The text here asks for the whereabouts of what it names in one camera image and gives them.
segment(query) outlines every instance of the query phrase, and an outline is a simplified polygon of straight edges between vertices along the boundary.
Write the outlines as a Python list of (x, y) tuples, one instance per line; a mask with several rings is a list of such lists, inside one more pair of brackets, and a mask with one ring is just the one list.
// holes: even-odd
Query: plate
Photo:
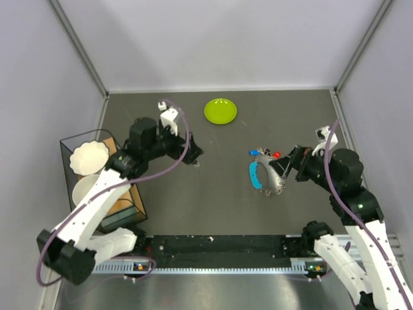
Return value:
[(228, 124), (237, 116), (237, 106), (229, 99), (217, 98), (205, 105), (204, 115), (213, 124)]

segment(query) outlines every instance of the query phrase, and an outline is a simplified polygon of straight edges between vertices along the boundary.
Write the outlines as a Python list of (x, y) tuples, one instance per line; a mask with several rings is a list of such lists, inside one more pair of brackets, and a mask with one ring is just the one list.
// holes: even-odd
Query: white wall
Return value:
[(102, 97), (45, 0), (0, 1), (0, 308), (35, 309), (36, 237), (69, 212), (59, 139)]
[(370, 190), (413, 267), (413, 1), (396, 0), (341, 99)]
[(335, 86), (382, 0), (60, 0), (110, 91)]

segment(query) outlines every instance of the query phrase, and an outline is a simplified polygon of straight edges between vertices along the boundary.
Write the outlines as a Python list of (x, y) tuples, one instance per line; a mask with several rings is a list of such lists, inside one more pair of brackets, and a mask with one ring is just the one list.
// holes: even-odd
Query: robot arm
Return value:
[[(47, 249), (43, 263), (75, 285), (83, 283), (96, 264), (134, 248), (137, 236), (125, 228), (118, 228), (104, 236), (93, 236), (113, 204), (130, 189), (128, 182), (144, 174), (149, 161), (162, 156), (178, 159), (184, 151), (185, 139), (177, 131), (179, 111), (168, 108), (166, 103), (160, 103), (158, 107), (162, 112), (159, 125), (154, 119), (136, 119), (125, 145), (109, 158), (92, 189), (69, 216), (53, 229), (60, 231)], [(191, 134), (189, 138), (190, 147), (183, 158), (183, 162), (188, 165), (196, 163), (197, 157), (203, 153)], [(80, 206), (85, 204), (87, 206), (78, 212)], [(69, 217), (70, 222), (61, 227)], [(43, 230), (37, 237), (40, 251), (52, 232)]]
[[(316, 148), (296, 145), (288, 156), (274, 160), (270, 162), (270, 165), (284, 180), (290, 171), (295, 169), (297, 170), (296, 181), (312, 180), (330, 192), (323, 165), (324, 154), (320, 151), (325, 148), (324, 140), (329, 133), (330, 129), (323, 127), (317, 131), (320, 144)], [(335, 145), (337, 137), (333, 136), (332, 141)], [(354, 302), (359, 303), (357, 309), (408, 309), (392, 276), (391, 269), (400, 279), (410, 303), (413, 302), (413, 296), (401, 275), (388, 244), (384, 216), (379, 203), (376, 197), (361, 185), (364, 167), (359, 156), (352, 150), (338, 149), (333, 152), (328, 166), (339, 197), (372, 231), (383, 246), (390, 261), (384, 261), (370, 236), (343, 210), (333, 195), (330, 197), (330, 204), (358, 248), (366, 273), (356, 267), (356, 262), (349, 258), (345, 251), (334, 247), (336, 241), (330, 229), (324, 229), (318, 234), (311, 235), (313, 245), (310, 248), (324, 258), (338, 275)], [(308, 235), (308, 229), (309, 227), (304, 229), (303, 236), (306, 233)]]

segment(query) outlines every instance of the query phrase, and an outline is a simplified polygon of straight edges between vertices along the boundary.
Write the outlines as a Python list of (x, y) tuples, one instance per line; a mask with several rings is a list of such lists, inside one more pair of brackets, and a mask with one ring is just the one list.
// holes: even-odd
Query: metal floor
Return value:
[[(138, 185), (149, 217), (140, 227), (148, 234), (297, 234), (312, 220), (327, 222), (336, 233), (344, 233), (328, 194), (313, 183), (296, 183), (291, 175), (282, 195), (266, 197), (253, 189), (248, 173), (251, 149), (263, 147), (286, 154), (295, 144), (317, 144), (315, 130), (336, 119), (329, 91), (111, 95), (103, 128), (122, 143), (133, 120), (159, 118), (161, 98), (183, 109), (205, 153), (199, 167), (182, 164), (162, 178)], [(228, 98), (237, 105), (232, 123), (219, 126), (205, 119), (203, 108), (214, 98)], [(338, 146), (344, 147), (342, 133), (337, 136)], [(172, 163), (168, 158), (153, 161), (147, 174)], [(100, 279), (93, 276), (80, 287), (69, 285), (68, 294), (77, 298)], [(157, 275), (135, 285), (123, 280), (106, 282), (72, 305), (61, 292), (56, 310), (253, 308), (349, 310), (352, 306), (334, 275), (321, 284), (280, 275)]]

